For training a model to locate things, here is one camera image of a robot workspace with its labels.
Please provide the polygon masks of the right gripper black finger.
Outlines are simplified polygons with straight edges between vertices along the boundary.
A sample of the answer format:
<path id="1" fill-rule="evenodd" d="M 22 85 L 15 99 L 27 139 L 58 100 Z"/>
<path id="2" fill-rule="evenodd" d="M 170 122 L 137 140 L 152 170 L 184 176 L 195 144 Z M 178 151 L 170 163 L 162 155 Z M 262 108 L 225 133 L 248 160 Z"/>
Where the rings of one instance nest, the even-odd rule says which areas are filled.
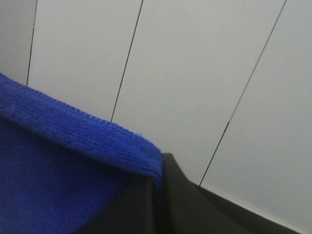
<path id="1" fill-rule="evenodd" d="M 291 234 L 290 228 L 194 185 L 172 154 L 164 154 L 164 185 L 133 177 L 82 234 Z"/>

